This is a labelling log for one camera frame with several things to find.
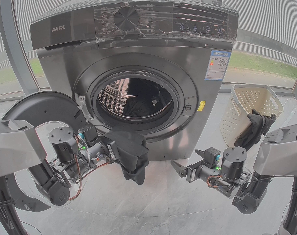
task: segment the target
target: grass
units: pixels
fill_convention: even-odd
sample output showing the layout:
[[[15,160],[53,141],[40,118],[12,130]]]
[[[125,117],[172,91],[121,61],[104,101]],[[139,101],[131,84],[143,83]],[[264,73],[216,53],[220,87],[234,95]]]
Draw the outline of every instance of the grass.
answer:
[[[43,69],[37,58],[31,59],[29,62],[36,77],[44,76]],[[238,51],[232,52],[229,67],[266,71],[294,79],[297,78],[297,67],[293,65]],[[11,67],[0,69],[0,84],[15,80],[16,76]]]
[[[297,78],[297,67],[293,65],[238,51],[232,52],[228,67],[266,71],[281,76]]]
[[[29,60],[33,73],[36,77],[44,76],[43,69],[38,59],[34,58]],[[0,69],[0,84],[6,82],[12,82],[16,80],[16,75],[13,69],[9,66]]]

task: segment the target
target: yellow warning sticker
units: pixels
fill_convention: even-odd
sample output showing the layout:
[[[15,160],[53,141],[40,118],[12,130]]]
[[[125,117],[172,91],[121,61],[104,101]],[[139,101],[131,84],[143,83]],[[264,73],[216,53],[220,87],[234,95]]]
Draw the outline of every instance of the yellow warning sticker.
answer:
[[[200,102],[200,106],[199,108],[197,109],[198,112],[201,112],[203,109],[204,109],[204,106],[205,106],[205,101],[201,101]]]

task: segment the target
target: clear tape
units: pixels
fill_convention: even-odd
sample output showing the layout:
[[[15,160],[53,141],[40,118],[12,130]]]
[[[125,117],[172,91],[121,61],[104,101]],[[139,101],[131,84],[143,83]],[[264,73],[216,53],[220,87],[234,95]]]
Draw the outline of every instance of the clear tape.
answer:
[[[203,3],[199,3],[199,6],[156,1],[117,1],[111,4],[95,4],[96,43],[124,39],[129,35],[133,38],[212,39],[231,43],[236,41],[238,27],[238,15],[236,12]],[[115,13],[123,7],[132,7],[139,14],[139,23],[137,25],[134,24],[134,28],[131,30],[117,29],[114,23]],[[184,10],[186,13],[175,13],[174,10],[176,9]],[[180,31],[181,21],[186,22],[191,27],[186,27],[186,31]],[[196,25],[206,24],[210,25],[210,31],[206,34],[192,28],[193,25],[195,27]],[[225,30],[224,36],[215,34],[219,27]]]

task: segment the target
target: cable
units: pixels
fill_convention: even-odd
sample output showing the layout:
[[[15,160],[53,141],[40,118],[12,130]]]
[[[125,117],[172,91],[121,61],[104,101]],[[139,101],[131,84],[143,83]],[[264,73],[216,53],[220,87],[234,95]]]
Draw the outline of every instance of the cable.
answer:
[[[248,169],[248,167],[246,167],[246,166],[244,166],[248,171],[249,171],[249,173],[251,174],[251,175],[253,175],[253,173]]]
[[[297,175],[271,176],[271,177],[263,178],[263,179],[257,179],[256,177],[254,177],[254,178],[256,178],[256,180],[250,181],[250,182],[248,182],[248,184],[254,183],[254,182],[262,182],[263,183],[263,180],[270,179],[270,178],[294,178],[294,177],[297,177]]]
[[[78,189],[78,192],[76,193],[76,195],[73,196],[72,198],[68,199],[68,201],[74,200],[74,199],[76,199],[79,196],[79,194],[81,192],[81,186],[82,186],[82,178],[81,178],[80,166],[79,166],[78,158],[77,158],[76,155],[74,155],[74,157],[76,159],[76,164],[77,164],[77,167],[78,167],[80,185],[79,185],[79,189]]]
[[[88,171],[88,169],[89,169],[89,167],[90,167],[90,161],[91,161],[91,154],[90,154],[90,150],[89,150],[89,148],[88,148],[88,145],[87,145],[87,143],[80,137],[80,136],[75,136],[76,137],[76,141],[78,140],[78,137],[79,137],[79,139],[84,143],[84,145],[86,146],[86,148],[87,148],[87,152],[88,152],[88,165],[87,165],[87,167],[86,167],[86,169],[84,170],[84,172],[82,173],[82,175],[84,175],[87,171]],[[80,176],[76,176],[76,177],[74,177],[74,178],[63,178],[63,177],[61,177],[61,176],[59,176],[59,175],[56,175],[56,177],[58,177],[59,179],[63,179],[63,180],[77,180]]]
[[[15,205],[15,200],[13,198],[10,198],[9,200],[0,202],[0,206],[9,206],[9,205]]]
[[[210,182],[209,182],[209,179],[210,178],[221,178],[221,177],[222,177],[222,175],[220,175],[220,176],[216,176],[216,175],[209,176],[207,178],[207,184],[208,184],[208,186],[213,187],[213,188],[218,188],[219,186],[213,186],[213,185],[211,185]]]
[[[30,226],[32,226],[34,229],[36,229],[36,230],[42,235],[42,233],[40,232],[40,230],[39,230],[37,227],[35,227],[35,226],[33,226],[33,225],[30,225]]]
[[[283,215],[284,215],[284,212],[285,212],[286,208],[284,208],[284,211],[283,211],[283,213],[282,213],[281,223],[282,223]]]
[[[95,169],[89,171],[87,174],[85,174],[85,175],[83,176],[82,179],[84,179],[86,176],[88,176],[90,173],[92,173],[92,172],[95,171],[96,169],[98,169],[98,168],[100,168],[100,167],[102,167],[102,166],[105,166],[105,165],[109,164],[109,163],[110,163],[110,158],[109,158],[108,156],[106,156],[106,155],[105,155],[105,157],[108,159],[108,162],[103,163],[102,165],[99,165],[99,166],[96,167]]]

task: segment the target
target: white laundry basket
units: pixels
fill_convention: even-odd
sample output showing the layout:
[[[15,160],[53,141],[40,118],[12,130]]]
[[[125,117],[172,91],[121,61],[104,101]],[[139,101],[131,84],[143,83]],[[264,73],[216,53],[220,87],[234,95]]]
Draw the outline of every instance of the white laundry basket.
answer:
[[[276,93],[267,85],[235,84],[231,89],[228,105],[220,122],[220,130],[229,147],[251,124],[247,115],[257,110],[261,115],[278,117],[283,112]]]

